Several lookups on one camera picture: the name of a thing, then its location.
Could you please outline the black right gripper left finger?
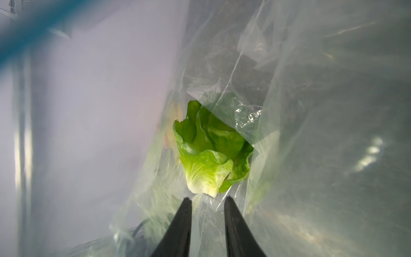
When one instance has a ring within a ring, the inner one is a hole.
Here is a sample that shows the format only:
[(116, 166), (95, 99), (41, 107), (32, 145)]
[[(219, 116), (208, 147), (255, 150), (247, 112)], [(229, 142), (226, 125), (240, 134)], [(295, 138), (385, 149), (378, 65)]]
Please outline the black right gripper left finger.
[(192, 201), (185, 198), (151, 257), (188, 257), (191, 227)]

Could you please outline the chinese cabbage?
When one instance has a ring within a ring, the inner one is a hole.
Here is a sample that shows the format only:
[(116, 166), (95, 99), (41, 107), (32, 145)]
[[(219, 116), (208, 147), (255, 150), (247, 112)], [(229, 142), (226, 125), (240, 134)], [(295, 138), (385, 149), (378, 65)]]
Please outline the chinese cabbage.
[(189, 101), (173, 132), (192, 193), (216, 198), (248, 177), (253, 146), (199, 101)]

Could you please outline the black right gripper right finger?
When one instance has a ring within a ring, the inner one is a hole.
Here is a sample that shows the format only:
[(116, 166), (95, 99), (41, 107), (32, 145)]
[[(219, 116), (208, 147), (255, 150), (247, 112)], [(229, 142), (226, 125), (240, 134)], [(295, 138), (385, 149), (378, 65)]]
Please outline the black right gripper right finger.
[(228, 257), (266, 257), (230, 196), (224, 203), (224, 217)]

